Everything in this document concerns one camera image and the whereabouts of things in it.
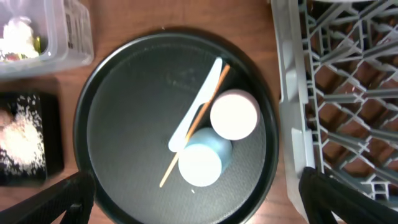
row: wooden table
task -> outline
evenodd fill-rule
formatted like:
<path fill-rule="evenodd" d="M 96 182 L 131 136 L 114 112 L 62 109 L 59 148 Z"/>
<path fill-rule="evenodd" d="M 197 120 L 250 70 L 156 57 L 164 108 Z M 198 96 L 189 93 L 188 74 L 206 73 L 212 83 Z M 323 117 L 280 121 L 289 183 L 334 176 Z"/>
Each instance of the wooden table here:
<path fill-rule="evenodd" d="M 143 32 L 190 26 L 221 35 L 236 44 L 261 69 L 278 109 L 280 96 L 277 47 L 271 6 L 265 0 L 81 0 L 91 14 L 94 62 L 65 72 L 0 84 L 0 90 L 37 88 L 57 94 L 63 134 L 65 170 L 41 188 L 0 187 L 0 210 L 27 199 L 78 169 L 73 155 L 72 126 L 80 91 L 97 64 L 112 50 Z M 95 205 L 90 223 L 112 223 Z M 274 183 L 249 223 L 305 223 L 287 198 L 282 145 Z"/>

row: plastic dish rack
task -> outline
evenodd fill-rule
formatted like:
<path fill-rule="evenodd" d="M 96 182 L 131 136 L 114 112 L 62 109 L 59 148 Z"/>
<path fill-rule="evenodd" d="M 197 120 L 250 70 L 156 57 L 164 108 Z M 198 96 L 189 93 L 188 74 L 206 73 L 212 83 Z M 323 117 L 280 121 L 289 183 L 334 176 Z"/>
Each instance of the plastic dish rack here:
<path fill-rule="evenodd" d="M 289 199 L 310 166 L 398 210 L 398 1 L 271 4 Z"/>

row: wooden stick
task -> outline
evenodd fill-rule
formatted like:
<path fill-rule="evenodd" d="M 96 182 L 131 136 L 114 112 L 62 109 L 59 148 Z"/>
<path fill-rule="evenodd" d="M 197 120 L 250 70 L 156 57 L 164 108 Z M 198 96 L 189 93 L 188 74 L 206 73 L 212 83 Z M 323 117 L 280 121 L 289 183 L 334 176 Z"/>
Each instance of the wooden stick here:
<path fill-rule="evenodd" d="M 213 98 L 217 94 L 218 89 L 220 88 L 220 86 L 221 86 L 222 82 L 224 81 L 224 79 L 226 77 L 226 74 L 228 74 L 230 68 L 231 67 L 228 64 L 225 65 L 223 71 L 221 72 L 220 79 L 218 80 L 218 83 L 217 83 L 216 89 L 215 89 L 215 91 L 213 93 L 213 96 L 210 98 L 210 100 L 207 103 L 205 103 L 201 107 L 201 109 L 200 109 L 200 111 L 198 113 L 198 116 L 193 121 L 193 123 L 191 125 L 191 128 L 189 129 L 189 131 L 187 133 L 187 136 L 185 137 L 185 144 L 187 144 L 189 139 L 192 137 L 193 132 L 197 128 L 197 126 L 198 126 L 200 120 L 202 119 L 203 115 L 205 115 L 205 112 L 206 112 L 207 108 L 210 106 L 211 102 L 213 101 Z M 164 183 L 166 182 L 167 178 L 169 177 L 170 173 L 172 172 L 175 164 L 177 163 L 181 152 L 182 152 L 182 150 L 179 150 L 177 153 L 175 153 L 175 156 L 174 156 L 172 162 L 170 163 L 169 168 L 167 168 L 166 173 L 164 174 L 164 176 L 162 178 L 162 181 L 160 181 L 159 187 L 163 187 Z"/>

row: light blue cup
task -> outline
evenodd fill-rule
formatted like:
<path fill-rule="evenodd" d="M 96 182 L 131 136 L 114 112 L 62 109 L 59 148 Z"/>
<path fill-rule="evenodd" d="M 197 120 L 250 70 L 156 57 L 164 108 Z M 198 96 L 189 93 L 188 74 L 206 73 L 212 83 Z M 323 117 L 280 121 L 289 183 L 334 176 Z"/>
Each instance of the light blue cup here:
<path fill-rule="evenodd" d="M 178 168 L 188 183 L 206 187 L 216 182 L 231 160 L 231 141 L 219 136 L 213 128 L 202 128 L 181 152 Z"/>

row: black container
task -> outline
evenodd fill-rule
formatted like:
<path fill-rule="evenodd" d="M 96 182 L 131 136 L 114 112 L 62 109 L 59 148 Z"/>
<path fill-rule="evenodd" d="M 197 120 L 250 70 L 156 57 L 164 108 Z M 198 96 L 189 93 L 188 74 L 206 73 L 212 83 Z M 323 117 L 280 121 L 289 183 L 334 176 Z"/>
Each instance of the black container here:
<path fill-rule="evenodd" d="M 13 115 L 16 115 L 17 105 L 22 106 L 25 110 L 28 109 L 30 112 L 35 111 L 41 118 L 41 120 L 38 120 L 41 125 L 36 128 L 43 135 L 44 154 L 42 156 L 44 157 L 44 164 L 30 173 L 26 170 L 20 170 L 18 173 L 10 172 L 7 165 L 2 162 L 4 156 L 0 155 L 0 185 L 40 185 L 49 177 L 63 170 L 58 100 L 56 96 L 39 92 L 0 93 L 1 108 L 6 108 Z M 14 163 L 11 163 L 11 168 L 19 170 L 18 165 Z"/>

